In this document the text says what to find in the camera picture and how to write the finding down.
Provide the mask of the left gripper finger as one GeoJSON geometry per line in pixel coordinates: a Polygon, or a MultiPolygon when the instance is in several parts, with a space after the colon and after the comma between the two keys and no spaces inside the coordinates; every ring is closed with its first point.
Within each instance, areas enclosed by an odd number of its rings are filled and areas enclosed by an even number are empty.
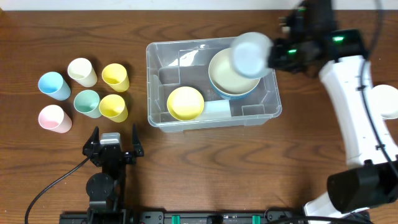
{"type": "Polygon", "coordinates": [[[84,144],[83,149],[95,149],[100,143],[99,140],[99,127],[95,127],[93,133],[84,144]]]}
{"type": "Polygon", "coordinates": [[[135,124],[132,127],[132,144],[134,152],[143,152],[143,147],[139,140],[139,136],[137,135],[137,128],[135,124]]]}

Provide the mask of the yellow cup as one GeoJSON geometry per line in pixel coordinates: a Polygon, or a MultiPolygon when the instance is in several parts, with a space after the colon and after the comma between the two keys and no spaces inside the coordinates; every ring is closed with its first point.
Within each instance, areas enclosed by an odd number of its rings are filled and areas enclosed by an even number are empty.
{"type": "Polygon", "coordinates": [[[101,76],[103,81],[116,92],[125,92],[129,88],[127,70],[119,63],[112,63],[105,66],[101,76]]]}
{"type": "Polygon", "coordinates": [[[99,103],[100,113],[114,121],[121,123],[128,117],[128,110],[124,99],[119,95],[107,95],[99,103]]]}

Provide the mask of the light grey bowl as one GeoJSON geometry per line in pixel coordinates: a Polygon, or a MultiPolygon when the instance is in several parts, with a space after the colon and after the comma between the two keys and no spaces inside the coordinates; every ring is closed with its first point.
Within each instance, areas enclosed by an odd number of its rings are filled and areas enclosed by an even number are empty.
{"type": "Polygon", "coordinates": [[[231,64],[242,77],[258,79],[271,72],[268,58],[273,43],[266,35],[248,32],[237,36],[231,43],[231,64]]]}

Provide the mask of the dark blue bowl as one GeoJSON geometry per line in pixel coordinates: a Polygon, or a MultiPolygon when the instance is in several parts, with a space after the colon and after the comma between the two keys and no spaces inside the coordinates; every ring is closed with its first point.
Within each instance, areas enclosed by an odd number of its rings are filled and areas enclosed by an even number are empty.
{"type": "Polygon", "coordinates": [[[235,100],[248,96],[258,86],[259,82],[260,79],[244,79],[243,81],[232,82],[223,87],[214,80],[210,80],[210,83],[217,94],[227,100],[235,100]]]}
{"type": "Polygon", "coordinates": [[[225,100],[241,100],[251,94],[251,92],[249,92],[249,93],[243,94],[243,95],[228,95],[228,94],[224,94],[218,90],[215,90],[215,92],[225,100]]]}

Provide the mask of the yellow bowl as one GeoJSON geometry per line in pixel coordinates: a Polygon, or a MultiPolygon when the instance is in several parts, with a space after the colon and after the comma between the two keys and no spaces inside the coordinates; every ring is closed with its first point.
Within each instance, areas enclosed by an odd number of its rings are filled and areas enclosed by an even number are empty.
{"type": "Polygon", "coordinates": [[[202,94],[190,86],[182,86],[167,98],[169,113],[179,121],[190,121],[202,114],[205,101],[202,94]]]}

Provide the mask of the large beige bowl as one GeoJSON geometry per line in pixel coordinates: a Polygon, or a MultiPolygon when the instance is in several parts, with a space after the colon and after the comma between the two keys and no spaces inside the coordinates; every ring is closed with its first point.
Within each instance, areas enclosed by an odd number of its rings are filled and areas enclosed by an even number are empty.
{"type": "Polygon", "coordinates": [[[230,60],[231,49],[219,51],[210,61],[208,76],[211,84],[221,94],[237,98],[252,92],[260,79],[244,78],[234,71],[230,60]]]}

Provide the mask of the white bowl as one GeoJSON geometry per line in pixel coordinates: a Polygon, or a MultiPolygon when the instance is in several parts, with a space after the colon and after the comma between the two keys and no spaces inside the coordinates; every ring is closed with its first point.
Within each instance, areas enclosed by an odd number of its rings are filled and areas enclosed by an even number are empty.
{"type": "Polygon", "coordinates": [[[397,89],[390,85],[377,85],[371,96],[383,119],[397,119],[397,89]]]}

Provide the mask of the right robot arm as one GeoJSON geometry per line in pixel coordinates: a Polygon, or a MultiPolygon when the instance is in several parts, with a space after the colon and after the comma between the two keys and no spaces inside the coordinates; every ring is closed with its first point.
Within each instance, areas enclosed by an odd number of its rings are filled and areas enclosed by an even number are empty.
{"type": "Polygon", "coordinates": [[[348,169],[329,176],[327,191],[303,206],[302,223],[359,223],[358,213],[397,200],[397,144],[376,105],[369,58],[360,31],[340,30],[330,1],[302,1],[284,19],[286,39],[276,39],[270,68],[319,70],[341,129],[348,169]]]}

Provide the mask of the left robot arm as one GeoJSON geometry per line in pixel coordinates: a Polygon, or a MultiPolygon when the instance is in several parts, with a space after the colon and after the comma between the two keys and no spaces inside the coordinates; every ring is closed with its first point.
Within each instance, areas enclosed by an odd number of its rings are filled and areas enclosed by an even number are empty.
{"type": "Polygon", "coordinates": [[[100,173],[90,177],[86,192],[90,198],[89,208],[94,211],[117,212],[124,205],[126,166],[134,165],[144,150],[138,138],[136,127],[132,127],[132,150],[123,151],[119,133],[99,134],[96,127],[83,146],[82,153],[100,173]]]}

